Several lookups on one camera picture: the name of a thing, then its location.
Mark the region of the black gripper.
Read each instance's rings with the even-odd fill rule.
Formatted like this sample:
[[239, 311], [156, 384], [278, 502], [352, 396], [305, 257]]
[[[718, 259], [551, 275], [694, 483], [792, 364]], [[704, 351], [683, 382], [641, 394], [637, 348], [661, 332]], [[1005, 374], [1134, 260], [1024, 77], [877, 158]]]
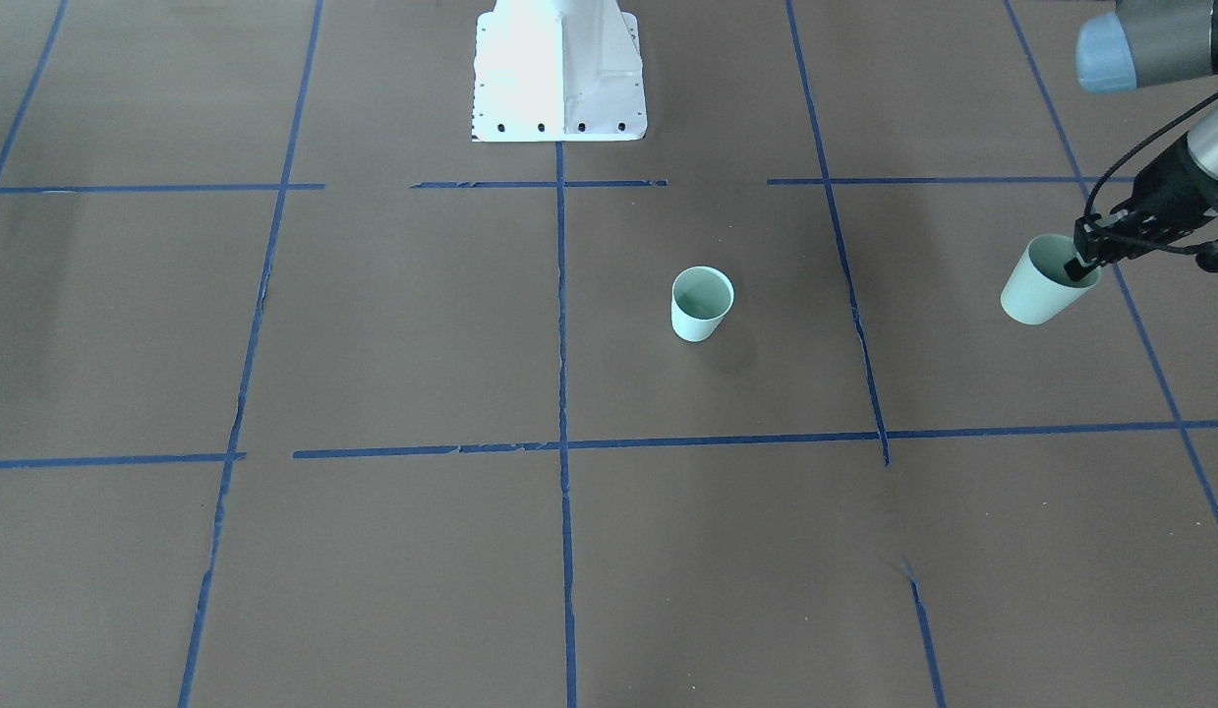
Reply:
[[[1192, 135], [1166, 147], [1134, 179], [1132, 196], [1117, 205], [1114, 214], [1082, 214], [1073, 233], [1074, 256], [1065, 264], [1071, 281], [1117, 260], [1138, 260], [1189, 236], [1218, 219], [1218, 156], [1192, 147]], [[1111, 236], [1135, 239], [1136, 245]], [[1194, 260], [1218, 260], [1218, 239], [1189, 251]]]

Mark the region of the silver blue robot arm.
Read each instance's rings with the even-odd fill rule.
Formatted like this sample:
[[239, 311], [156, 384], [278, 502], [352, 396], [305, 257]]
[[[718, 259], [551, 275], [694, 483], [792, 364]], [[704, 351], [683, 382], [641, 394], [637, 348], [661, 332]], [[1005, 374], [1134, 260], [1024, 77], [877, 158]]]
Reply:
[[[1080, 28], [1075, 72], [1093, 93], [1218, 76], [1218, 1], [1118, 1], [1112, 12]], [[1125, 201], [1100, 214], [1094, 197], [1086, 197], [1066, 281], [1151, 252], [1188, 256], [1218, 273], [1218, 238], [1181, 245], [1218, 221], [1218, 91], [1188, 108], [1188, 117], [1197, 124], [1139, 171]]]

